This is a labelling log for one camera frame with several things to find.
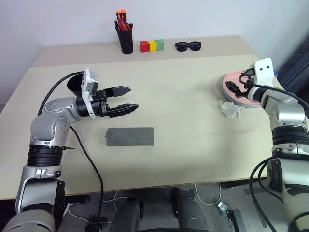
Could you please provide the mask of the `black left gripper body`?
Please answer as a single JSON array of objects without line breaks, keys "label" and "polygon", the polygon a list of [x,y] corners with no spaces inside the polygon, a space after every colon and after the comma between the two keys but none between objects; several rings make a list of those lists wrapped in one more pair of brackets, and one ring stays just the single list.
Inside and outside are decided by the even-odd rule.
[{"label": "black left gripper body", "polygon": [[99,90],[92,97],[91,106],[96,116],[104,117],[108,115],[109,107],[106,106],[107,99],[112,96],[112,89]]}]

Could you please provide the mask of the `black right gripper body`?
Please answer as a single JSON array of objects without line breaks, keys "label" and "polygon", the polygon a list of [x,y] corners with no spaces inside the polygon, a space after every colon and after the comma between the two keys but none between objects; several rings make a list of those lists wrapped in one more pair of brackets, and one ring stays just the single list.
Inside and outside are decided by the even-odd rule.
[{"label": "black right gripper body", "polygon": [[247,91],[250,91],[254,84],[254,78],[255,75],[254,68],[246,69],[241,75],[240,75],[240,82],[244,85],[244,88]]}]

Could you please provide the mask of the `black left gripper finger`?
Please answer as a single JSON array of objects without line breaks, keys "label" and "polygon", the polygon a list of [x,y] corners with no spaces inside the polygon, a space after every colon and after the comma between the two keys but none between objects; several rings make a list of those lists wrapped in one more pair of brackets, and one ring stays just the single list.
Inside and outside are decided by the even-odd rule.
[{"label": "black left gripper finger", "polygon": [[139,107],[138,104],[122,104],[115,108],[111,108],[109,111],[109,118],[124,116],[132,113]]},{"label": "black left gripper finger", "polygon": [[111,87],[111,88],[105,89],[106,97],[123,96],[130,91],[131,91],[131,88],[125,87],[125,86],[117,86],[117,87]]}]

